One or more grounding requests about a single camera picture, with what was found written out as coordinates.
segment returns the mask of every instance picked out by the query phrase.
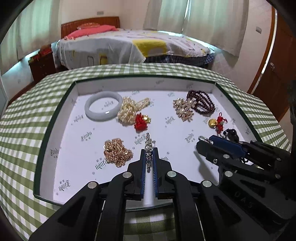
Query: door handle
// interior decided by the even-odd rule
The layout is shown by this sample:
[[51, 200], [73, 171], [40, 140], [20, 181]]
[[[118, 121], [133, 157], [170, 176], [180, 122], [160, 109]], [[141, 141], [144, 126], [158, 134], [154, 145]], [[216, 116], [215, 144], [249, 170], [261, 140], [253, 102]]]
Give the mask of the door handle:
[[275, 68], [274, 63], [270, 63], [270, 67], [271, 67], [271, 70], [273, 71]]

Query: wooden cabinet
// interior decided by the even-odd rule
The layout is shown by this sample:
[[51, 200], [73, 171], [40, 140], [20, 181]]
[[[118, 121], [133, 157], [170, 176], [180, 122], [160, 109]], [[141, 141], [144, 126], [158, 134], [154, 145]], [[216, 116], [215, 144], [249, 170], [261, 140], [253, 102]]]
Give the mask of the wooden cabinet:
[[52, 52], [39, 56], [38, 59], [33, 57], [29, 60], [29, 66], [33, 75], [34, 82], [38, 83], [44, 77], [56, 73], [54, 58]]

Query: green gingham fabric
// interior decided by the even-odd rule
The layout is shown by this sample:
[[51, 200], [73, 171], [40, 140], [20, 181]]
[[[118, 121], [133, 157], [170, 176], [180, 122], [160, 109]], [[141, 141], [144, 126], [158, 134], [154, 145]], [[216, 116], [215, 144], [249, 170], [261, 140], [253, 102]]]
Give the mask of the green gingham fabric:
[[[216, 81], [243, 110], [263, 142], [291, 149], [284, 131], [260, 99], [210, 70], [183, 64], [126, 64], [92, 66], [47, 76], [14, 101], [0, 121], [0, 205], [24, 240], [58, 209], [34, 198], [33, 180], [46, 128], [67, 89], [73, 81], [135, 74]], [[171, 208], [126, 214], [125, 240], [174, 239]]]

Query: pink pillow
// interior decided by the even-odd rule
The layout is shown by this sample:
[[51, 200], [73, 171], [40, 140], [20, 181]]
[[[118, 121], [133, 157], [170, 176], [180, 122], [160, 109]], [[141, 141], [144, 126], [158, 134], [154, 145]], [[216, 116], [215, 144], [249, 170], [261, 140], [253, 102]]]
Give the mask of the pink pillow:
[[64, 39], [65, 40], [75, 39], [75, 38], [82, 37], [82, 36], [88, 36], [91, 34], [99, 34], [99, 33], [104, 33], [104, 32], [108, 32], [108, 31], [118, 31], [118, 30], [116, 29], [115, 26], [101, 25], [96, 28], [85, 28], [85, 29], [76, 30], [76, 31], [72, 32], [71, 34], [67, 35]]

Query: wall outlet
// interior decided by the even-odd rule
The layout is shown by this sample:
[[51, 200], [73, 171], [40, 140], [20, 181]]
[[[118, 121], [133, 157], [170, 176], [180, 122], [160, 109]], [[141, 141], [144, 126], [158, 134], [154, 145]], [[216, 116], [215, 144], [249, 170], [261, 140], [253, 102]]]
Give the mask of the wall outlet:
[[262, 33], [262, 29], [259, 28], [259, 27], [256, 27], [256, 32], [258, 32], [258, 33]]

